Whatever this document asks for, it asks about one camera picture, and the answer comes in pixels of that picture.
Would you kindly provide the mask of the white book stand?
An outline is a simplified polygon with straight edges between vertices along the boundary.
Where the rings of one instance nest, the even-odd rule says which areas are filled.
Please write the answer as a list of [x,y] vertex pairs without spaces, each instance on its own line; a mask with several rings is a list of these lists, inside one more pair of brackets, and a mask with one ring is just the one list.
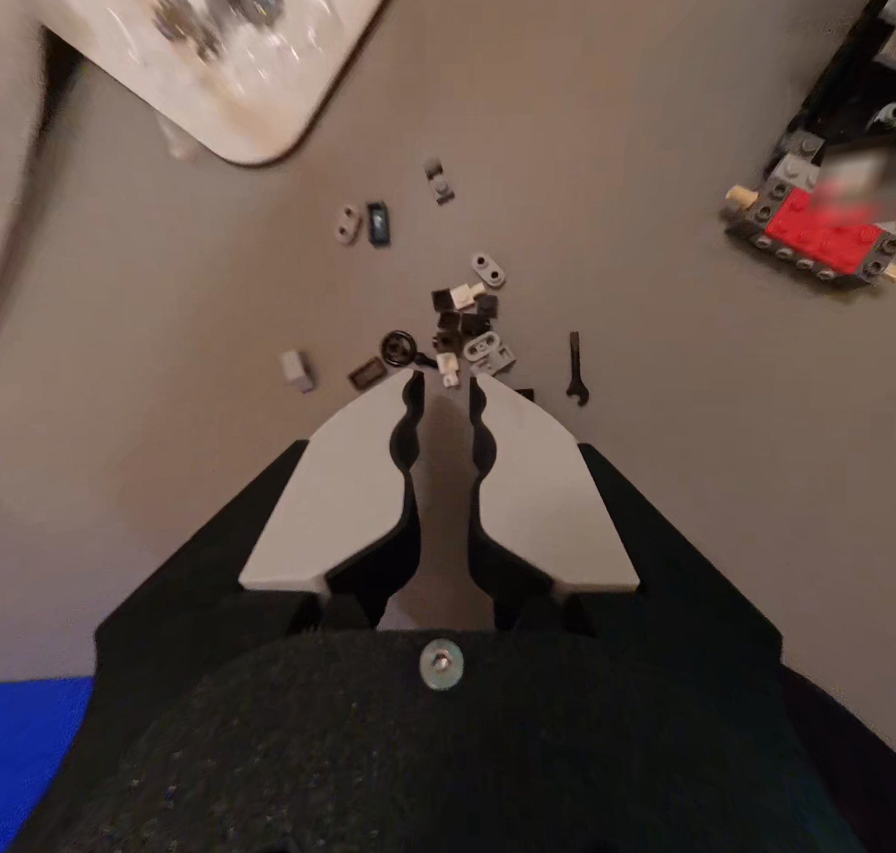
[[172,56],[147,65],[151,28],[134,0],[42,0],[42,15],[59,38],[212,153],[232,164],[261,166],[300,140],[384,2],[331,1],[341,37],[308,86],[254,105],[179,85]]

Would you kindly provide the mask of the blue plastic bin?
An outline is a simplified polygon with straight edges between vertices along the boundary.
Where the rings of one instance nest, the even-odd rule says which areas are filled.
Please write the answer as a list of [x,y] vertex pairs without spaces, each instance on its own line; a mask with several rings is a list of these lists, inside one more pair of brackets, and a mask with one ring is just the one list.
[[91,699],[91,677],[1,684],[1,850],[56,775]]

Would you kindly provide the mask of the grey desk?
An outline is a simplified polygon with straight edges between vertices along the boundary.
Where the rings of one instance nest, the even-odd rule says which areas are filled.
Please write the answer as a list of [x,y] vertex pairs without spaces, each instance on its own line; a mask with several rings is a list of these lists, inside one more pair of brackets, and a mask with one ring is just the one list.
[[[894,290],[721,227],[826,1],[865,0],[391,0],[260,170],[73,73],[2,323],[2,672],[94,686],[11,851],[894,851]],[[391,245],[342,245],[372,201]],[[476,251],[641,588],[494,628],[469,382],[427,371],[409,628],[242,590],[299,441]]]

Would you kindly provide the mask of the brick car chassis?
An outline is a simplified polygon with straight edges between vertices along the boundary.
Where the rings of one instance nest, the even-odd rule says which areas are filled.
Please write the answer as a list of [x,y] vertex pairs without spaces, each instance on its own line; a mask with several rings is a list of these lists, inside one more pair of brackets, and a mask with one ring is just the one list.
[[870,0],[774,145],[726,232],[821,282],[894,282],[895,0]]

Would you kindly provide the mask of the black toy steering wheel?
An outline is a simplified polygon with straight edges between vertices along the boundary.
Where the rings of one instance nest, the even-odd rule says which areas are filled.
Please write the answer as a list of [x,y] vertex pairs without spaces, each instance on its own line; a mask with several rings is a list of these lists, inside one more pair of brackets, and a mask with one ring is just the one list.
[[409,332],[394,330],[388,332],[380,342],[380,358],[391,367],[428,367],[437,370],[435,358],[419,351],[415,339]]

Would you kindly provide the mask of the black toy wrench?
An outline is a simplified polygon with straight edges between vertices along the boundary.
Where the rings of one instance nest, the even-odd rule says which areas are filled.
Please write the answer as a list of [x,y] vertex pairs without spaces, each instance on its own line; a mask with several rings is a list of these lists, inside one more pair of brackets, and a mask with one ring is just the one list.
[[583,408],[588,404],[589,390],[581,376],[581,344],[579,332],[570,332],[569,349],[570,382],[566,388],[566,395],[571,399],[575,399],[577,405],[580,408]]

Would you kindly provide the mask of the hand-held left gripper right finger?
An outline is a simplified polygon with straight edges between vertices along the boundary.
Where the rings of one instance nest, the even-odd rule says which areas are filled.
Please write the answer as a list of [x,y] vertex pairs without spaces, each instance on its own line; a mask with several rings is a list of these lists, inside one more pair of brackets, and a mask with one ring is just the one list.
[[476,477],[468,568],[495,627],[527,607],[632,595],[641,580],[574,435],[538,404],[484,375],[469,383]]

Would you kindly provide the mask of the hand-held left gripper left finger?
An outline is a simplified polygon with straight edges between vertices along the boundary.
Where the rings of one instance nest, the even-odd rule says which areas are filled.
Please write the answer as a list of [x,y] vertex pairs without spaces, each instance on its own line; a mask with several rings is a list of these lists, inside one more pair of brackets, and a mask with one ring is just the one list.
[[405,368],[361,394],[308,440],[239,575],[244,590],[353,599],[370,625],[420,566],[411,470],[425,378]]

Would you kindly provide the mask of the light grey small brick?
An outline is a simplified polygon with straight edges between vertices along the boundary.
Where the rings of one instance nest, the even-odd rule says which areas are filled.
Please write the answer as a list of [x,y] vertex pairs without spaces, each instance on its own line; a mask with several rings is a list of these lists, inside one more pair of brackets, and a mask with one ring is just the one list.
[[305,353],[289,350],[279,354],[279,363],[285,381],[307,394],[317,389],[315,373]]

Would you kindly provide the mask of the small brick pieces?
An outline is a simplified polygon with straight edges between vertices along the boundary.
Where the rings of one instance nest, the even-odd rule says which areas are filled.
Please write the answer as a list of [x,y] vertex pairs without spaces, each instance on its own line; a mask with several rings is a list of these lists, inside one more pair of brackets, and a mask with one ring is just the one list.
[[[437,205],[444,206],[455,199],[454,185],[445,174],[440,159],[426,161],[424,174]],[[364,229],[369,244],[375,249],[391,245],[391,215],[384,201],[368,202],[363,212],[353,205],[342,207],[334,231],[336,239],[342,245],[353,245]],[[433,354],[428,354],[417,345],[420,352],[433,358],[437,352],[455,352],[461,366],[461,379],[465,369],[474,377],[495,377],[509,372],[517,360],[509,345],[502,342],[495,327],[499,314],[497,291],[505,285],[506,274],[504,268],[489,254],[473,254],[470,265],[477,280],[464,283],[484,283],[487,292],[476,300],[473,308],[457,311],[452,306],[449,294],[451,287],[433,291],[431,301],[437,319],[431,339]],[[349,373],[350,385],[357,392],[365,392],[384,380],[388,368],[396,367],[386,365],[379,353]]]

